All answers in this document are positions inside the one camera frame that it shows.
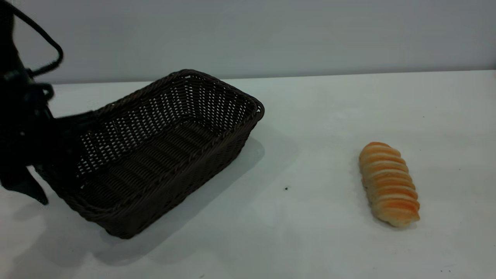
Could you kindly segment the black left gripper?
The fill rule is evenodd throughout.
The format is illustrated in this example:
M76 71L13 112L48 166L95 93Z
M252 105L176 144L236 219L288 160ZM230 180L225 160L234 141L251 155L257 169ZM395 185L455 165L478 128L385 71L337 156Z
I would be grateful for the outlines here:
M54 118L48 107L53 97L51 84L32 81L20 71L1 71L1 185L42 205L48 205L48 198L27 167L54 163L78 175L81 137L97 123L95 111Z

